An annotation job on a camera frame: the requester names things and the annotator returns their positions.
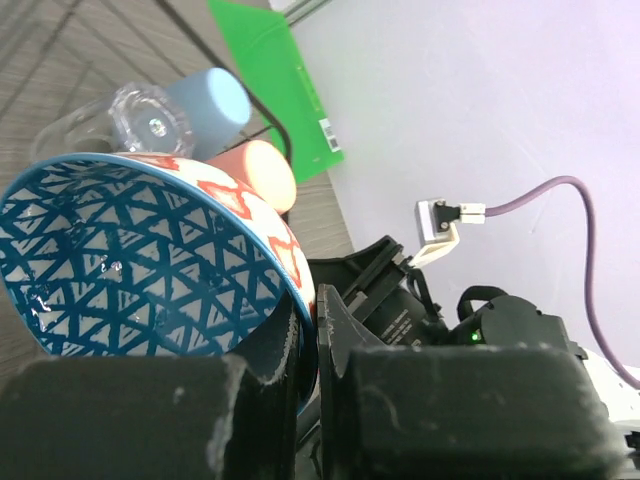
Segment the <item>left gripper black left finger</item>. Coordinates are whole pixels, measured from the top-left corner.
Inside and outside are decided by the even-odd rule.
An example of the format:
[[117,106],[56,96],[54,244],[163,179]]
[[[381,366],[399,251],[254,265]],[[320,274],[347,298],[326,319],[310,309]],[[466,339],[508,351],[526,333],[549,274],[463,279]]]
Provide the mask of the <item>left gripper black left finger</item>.
[[298,404],[289,294],[212,357],[34,361],[1,391],[5,479],[289,479]]

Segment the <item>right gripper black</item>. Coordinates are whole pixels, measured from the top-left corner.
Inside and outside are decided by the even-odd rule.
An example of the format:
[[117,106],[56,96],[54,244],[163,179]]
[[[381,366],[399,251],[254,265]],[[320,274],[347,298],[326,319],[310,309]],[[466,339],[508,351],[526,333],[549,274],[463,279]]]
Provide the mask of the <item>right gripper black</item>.
[[448,328],[423,272],[390,236],[355,253],[311,259],[315,285],[336,288],[351,315],[387,345],[444,343]]

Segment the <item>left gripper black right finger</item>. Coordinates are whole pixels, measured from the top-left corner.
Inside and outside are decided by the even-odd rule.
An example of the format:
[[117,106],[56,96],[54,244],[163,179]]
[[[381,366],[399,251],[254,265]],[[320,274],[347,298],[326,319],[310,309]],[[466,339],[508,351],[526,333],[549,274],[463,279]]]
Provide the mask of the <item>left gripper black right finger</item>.
[[620,435],[579,360],[550,347],[383,344],[317,294],[327,479],[612,479]]

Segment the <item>pink plastic cup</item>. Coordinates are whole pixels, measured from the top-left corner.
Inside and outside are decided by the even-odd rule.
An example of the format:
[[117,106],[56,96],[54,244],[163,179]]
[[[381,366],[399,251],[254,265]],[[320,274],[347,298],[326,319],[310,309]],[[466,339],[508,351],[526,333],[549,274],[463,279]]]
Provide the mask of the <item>pink plastic cup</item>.
[[293,171],[272,144],[251,140],[206,161],[251,187],[279,214],[287,213],[297,198]]

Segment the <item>blue patterned ceramic bowl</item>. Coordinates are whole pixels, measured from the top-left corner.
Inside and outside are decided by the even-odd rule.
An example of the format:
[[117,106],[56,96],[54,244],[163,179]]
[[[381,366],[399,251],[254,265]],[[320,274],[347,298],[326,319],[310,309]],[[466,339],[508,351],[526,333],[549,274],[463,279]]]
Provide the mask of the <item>blue patterned ceramic bowl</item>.
[[290,298],[299,395],[318,365],[309,263],[281,216],[224,171],[174,154],[36,162],[1,197],[1,280],[56,356],[213,356]]

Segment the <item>light blue plastic cup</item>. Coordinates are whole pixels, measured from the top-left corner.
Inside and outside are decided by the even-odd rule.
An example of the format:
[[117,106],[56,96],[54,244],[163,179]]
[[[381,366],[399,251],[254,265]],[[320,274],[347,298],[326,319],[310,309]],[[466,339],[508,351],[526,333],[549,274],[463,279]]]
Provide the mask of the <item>light blue plastic cup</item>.
[[251,117],[245,88],[223,68],[188,75],[166,91],[191,125],[195,142],[192,157],[196,160],[206,161],[222,152]]

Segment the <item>clear plastic cup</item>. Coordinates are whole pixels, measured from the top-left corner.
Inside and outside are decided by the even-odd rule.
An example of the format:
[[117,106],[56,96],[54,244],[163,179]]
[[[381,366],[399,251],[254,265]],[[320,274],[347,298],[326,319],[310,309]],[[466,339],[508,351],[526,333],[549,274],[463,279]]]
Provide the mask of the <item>clear plastic cup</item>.
[[164,89],[130,82],[46,126],[30,148],[30,160],[78,152],[189,157],[194,145],[185,112]]

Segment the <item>black wire dish rack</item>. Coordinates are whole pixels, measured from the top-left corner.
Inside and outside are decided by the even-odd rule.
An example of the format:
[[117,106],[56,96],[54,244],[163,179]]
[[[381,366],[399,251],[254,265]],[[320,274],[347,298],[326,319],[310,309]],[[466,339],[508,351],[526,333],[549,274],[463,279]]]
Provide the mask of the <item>black wire dish rack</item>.
[[206,2],[169,5],[212,59],[154,1],[2,2],[2,175],[27,165],[41,129],[124,83],[168,85],[208,66],[238,70]]

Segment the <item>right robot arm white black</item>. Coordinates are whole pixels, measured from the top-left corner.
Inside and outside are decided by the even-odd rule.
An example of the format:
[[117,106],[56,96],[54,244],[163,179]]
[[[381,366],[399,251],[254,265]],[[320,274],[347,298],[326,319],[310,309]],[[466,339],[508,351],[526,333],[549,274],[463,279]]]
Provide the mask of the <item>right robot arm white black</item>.
[[310,264],[336,289],[327,330],[336,385],[326,431],[366,455],[578,452],[612,431],[561,318],[492,286],[467,288],[448,327],[423,273],[384,237]]

